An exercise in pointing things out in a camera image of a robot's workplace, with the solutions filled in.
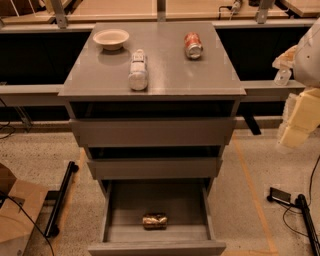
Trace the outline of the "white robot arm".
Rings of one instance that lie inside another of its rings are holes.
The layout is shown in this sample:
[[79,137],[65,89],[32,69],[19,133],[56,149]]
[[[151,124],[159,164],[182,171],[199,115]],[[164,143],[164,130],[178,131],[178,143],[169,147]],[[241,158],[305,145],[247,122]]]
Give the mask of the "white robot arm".
[[320,18],[272,66],[280,73],[293,70],[294,79],[305,86],[299,95],[289,94],[278,130],[277,149],[290,152],[320,125]]

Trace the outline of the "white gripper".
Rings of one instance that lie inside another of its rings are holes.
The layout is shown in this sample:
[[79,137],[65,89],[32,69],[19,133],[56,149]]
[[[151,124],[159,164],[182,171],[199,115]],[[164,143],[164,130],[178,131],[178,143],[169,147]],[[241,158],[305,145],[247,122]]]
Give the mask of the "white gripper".
[[[292,68],[297,46],[275,58],[276,69]],[[297,148],[320,125],[320,89],[307,88],[299,95],[290,93],[283,110],[283,122],[278,130],[279,148]]]

